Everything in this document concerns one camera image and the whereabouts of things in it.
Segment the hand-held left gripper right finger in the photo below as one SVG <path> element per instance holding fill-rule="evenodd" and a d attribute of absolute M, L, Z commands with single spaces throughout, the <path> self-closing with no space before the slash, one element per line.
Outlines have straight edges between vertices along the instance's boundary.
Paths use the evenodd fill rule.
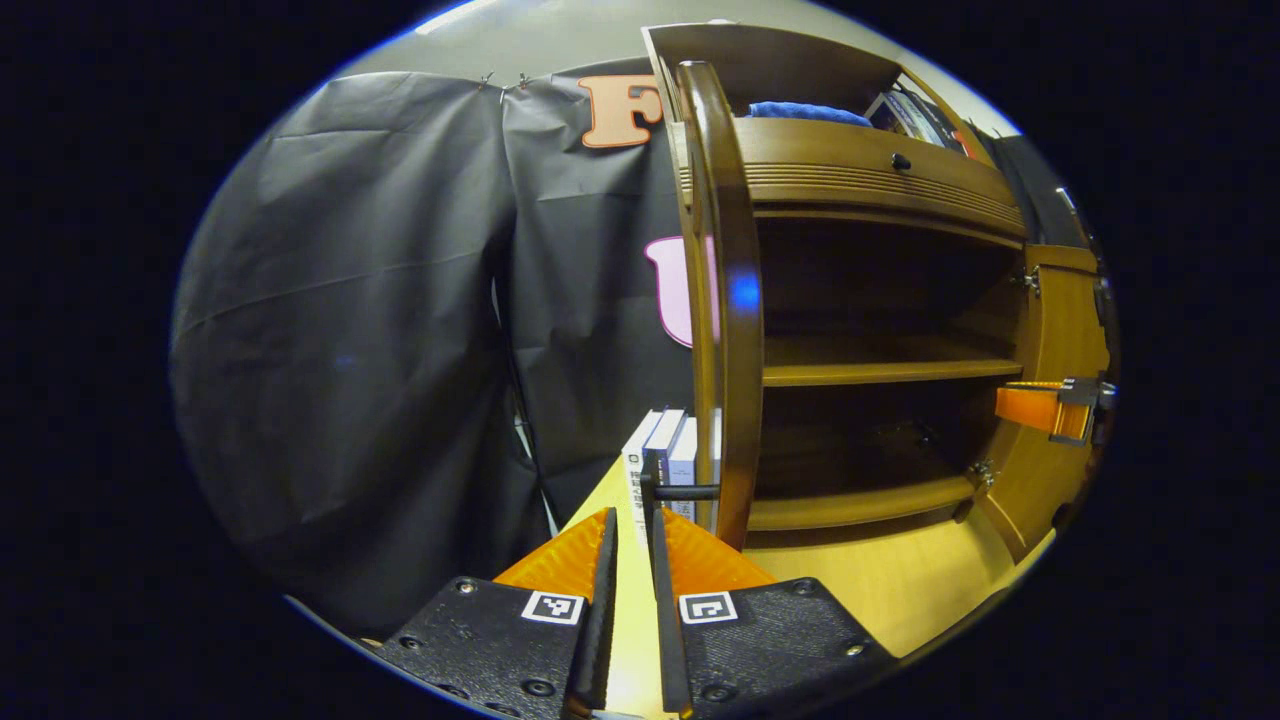
<path fill-rule="evenodd" d="M 654 509 L 650 533 L 666 711 L 800 719 L 897 669 L 819 579 L 776 579 L 668 509 Z"/>

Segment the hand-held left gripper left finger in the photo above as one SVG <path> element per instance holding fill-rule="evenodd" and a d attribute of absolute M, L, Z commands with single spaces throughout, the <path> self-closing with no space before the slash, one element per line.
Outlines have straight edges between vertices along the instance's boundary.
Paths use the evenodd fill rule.
<path fill-rule="evenodd" d="M 600 509 L 492 580 L 448 580 L 375 653 L 490 717 L 586 719 L 605 703 L 618 547 Z"/>

